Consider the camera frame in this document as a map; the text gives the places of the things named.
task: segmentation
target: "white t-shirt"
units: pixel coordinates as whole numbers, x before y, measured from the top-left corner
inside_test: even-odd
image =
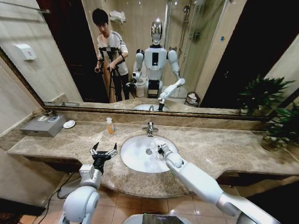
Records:
[[[119,48],[122,53],[124,52],[128,53],[127,46],[125,42],[122,40],[121,35],[119,35],[119,33],[115,31],[111,30],[110,35],[107,38],[107,44],[102,41],[100,35],[98,36],[97,40],[98,40],[98,48],[104,48],[104,47]],[[107,52],[103,51],[103,53],[104,53],[105,61],[107,62],[107,64],[110,64],[111,61],[109,59]],[[118,71],[121,76],[128,74],[128,68],[125,62],[118,65]]]

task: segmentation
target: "orange soap bottle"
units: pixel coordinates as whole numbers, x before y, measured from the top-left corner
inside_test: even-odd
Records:
[[[106,122],[107,122],[107,129],[109,134],[113,134],[115,132],[115,127],[112,122],[112,118],[106,118]]]

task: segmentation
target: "young man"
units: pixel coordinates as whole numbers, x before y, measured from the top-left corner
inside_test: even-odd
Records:
[[[122,40],[122,37],[117,32],[109,29],[108,15],[104,10],[97,8],[93,11],[93,22],[100,31],[100,35],[98,36],[97,39],[98,48],[105,48],[105,47],[119,48],[122,52],[121,55],[119,55],[117,58],[111,61],[109,59],[107,52],[102,51],[104,53],[104,60],[107,62],[107,64],[109,64],[108,68],[110,70],[114,70],[117,63],[121,62],[123,59],[128,57],[128,49],[126,47],[126,44]],[[99,50],[98,63],[95,68],[96,70],[100,69],[101,59],[102,56]],[[126,86],[126,83],[128,83],[128,68],[125,62],[118,65],[118,72],[114,73],[115,75],[113,75],[112,79],[115,87],[116,101],[121,101],[122,100],[121,84],[123,87],[125,99],[129,99],[129,91]]]

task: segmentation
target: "mirror frame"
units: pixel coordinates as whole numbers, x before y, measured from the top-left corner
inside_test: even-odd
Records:
[[[158,115],[158,116],[174,116],[174,117],[192,117],[192,118],[210,118],[210,119],[228,119],[228,120],[249,120],[249,121],[261,121],[267,122],[276,116],[276,111],[272,111],[268,116],[246,116],[246,115],[234,115],[234,114],[216,114],[216,113],[182,113],[182,112],[148,112],[148,111],[136,111],[136,110],[121,110],[121,109],[101,109],[92,107],[66,107],[66,106],[46,106],[43,100],[39,97],[36,91],[32,88],[29,82],[17,69],[15,64],[10,60],[8,55],[4,52],[0,46],[0,56],[13,71],[13,73],[19,78],[23,85],[28,89],[36,101],[45,110],[63,110],[63,111],[78,111],[78,112],[99,112],[99,113],[119,113],[119,114],[142,114],[142,115]],[[287,99],[285,99],[279,107],[288,106],[294,99],[299,96],[299,88],[292,93]]]

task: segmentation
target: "bathroom counter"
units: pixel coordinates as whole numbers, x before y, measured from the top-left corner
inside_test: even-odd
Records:
[[[137,135],[146,135],[143,125],[115,124],[116,133],[108,134],[105,123],[80,122],[63,129],[55,138],[26,136],[8,153],[31,157],[76,159],[92,164],[89,149],[100,142],[98,150],[109,151]],[[268,152],[260,146],[262,136],[250,131],[156,126],[156,135],[168,138],[180,155],[213,178],[226,171],[274,175],[299,175],[299,160],[287,151]],[[171,171],[147,174],[128,168],[120,153],[107,161],[103,185],[133,196],[169,198],[190,194],[189,189]]]

